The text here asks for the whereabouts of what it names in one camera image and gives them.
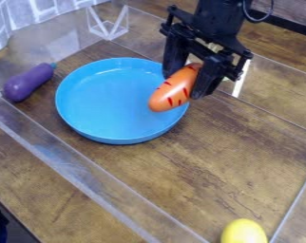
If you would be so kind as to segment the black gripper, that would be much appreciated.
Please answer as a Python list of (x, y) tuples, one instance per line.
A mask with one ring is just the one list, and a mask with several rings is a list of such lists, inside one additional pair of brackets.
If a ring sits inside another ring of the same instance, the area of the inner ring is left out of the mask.
[(204, 62), (190, 91), (193, 100), (210, 95), (224, 77), (236, 81), (252, 58), (237, 40), (242, 22), (252, 22), (246, 14), (250, 3), (252, 0), (197, 0), (193, 13), (174, 5), (166, 8), (167, 17), (159, 28), (165, 36), (162, 74), (167, 78), (190, 54)]

